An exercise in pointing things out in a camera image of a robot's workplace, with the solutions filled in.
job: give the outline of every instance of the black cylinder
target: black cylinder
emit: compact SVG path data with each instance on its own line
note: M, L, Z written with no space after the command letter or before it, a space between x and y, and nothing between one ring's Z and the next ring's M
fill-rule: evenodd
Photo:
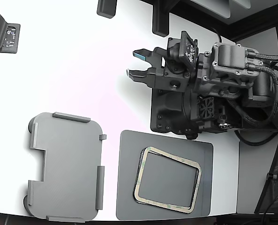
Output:
M254 96L267 96L271 97L272 92L270 90L270 77L269 74L261 72L254 81L253 84L253 95Z

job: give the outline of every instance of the gray mat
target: gray mat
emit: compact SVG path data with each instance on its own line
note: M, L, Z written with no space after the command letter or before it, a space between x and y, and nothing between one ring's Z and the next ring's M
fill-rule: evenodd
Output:
M134 200L135 180L141 151L146 147L187 158L202 169L195 208L186 214ZM210 213L213 146L135 131L123 131L120 140L119 175L116 215L119 220L158 220L205 217ZM163 156L148 154L139 195L157 202L189 206L193 191L195 168Z

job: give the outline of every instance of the metal bracket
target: metal bracket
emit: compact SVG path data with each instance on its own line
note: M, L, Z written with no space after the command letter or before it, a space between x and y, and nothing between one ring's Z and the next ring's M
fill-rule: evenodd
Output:
M152 32L166 37L169 34L169 12L180 0L155 0L153 4Z

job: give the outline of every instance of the black cable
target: black cable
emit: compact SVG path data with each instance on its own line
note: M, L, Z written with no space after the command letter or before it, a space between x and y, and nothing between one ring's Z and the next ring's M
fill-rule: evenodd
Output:
M278 71L278 66L273 66L272 67L274 70Z
M271 141L273 138L275 138L276 135L278 135L278 132L271 134L268 138L266 138L263 141L260 142L249 142L246 139L244 139L241 134L239 133L238 130L235 130L234 133L237 135L237 137L240 139L240 141L242 141L243 143L245 143L246 145L249 146L261 146L263 144L268 143L269 141Z
M266 55L266 54L261 54L261 53L257 53L257 52L254 52L251 54L254 54L255 58L257 58L257 59L278 61L278 55Z
M278 111L278 80L276 79L276 75L274 73L274 71L269 68L269 67L264 67L264 66L255 66L255 69L258 71L263 71L269 74L269 76L272 78L272 82L274 85L274 101L273 101L273 105L272 105L272 110L269 114L269 116L267 117L267 119L262 120L262 121L258 121L255 120L253 118L251 118L238 104L236 101L234 100L227 100L229 105L231 107L233 107L237 113L250 125L254 126L254 127L264 127L267 124L269 124L272 119L274 118L275 114Z
M222 43L222 37L221 37L221 35L219 34L219 32L218 32L215 28L213 28L213 27L211 27L211 29L218 35L219 42Z
M266 214L268 212L268 210L270 209L270 207L274 204L274 202L278 199L278 196L273 199L273 201L270 203L270 205L267 207L267 209L265 210L264 214L263 214L263 217L262 217L262 225L265 225L265 217L266 217Z

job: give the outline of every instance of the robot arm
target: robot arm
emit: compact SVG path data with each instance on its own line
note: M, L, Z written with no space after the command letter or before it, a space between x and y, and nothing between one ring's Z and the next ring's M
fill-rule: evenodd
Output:
M17 53L20 25L7 23L0 15L0 53Z
M278 132L278 56L224 43L198 54L197 40L185 31L168 39L167 50L141 49L134 56L152 66L128 70L133 81L152 88L152 131L188 139L201 132Z

